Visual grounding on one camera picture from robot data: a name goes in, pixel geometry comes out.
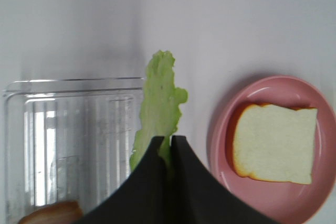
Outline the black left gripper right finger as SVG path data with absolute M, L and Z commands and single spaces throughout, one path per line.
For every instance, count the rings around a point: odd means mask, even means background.
M 173 136 L 177 223 L 276 223 L 220 184 L 198 159 L 185 136 Z

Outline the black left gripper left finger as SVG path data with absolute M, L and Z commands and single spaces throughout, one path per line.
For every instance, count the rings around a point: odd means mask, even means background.
M 128 179 L 76 223 L 164 223 L 166 169 L 158 155 L 163 140 L 153 137 Z

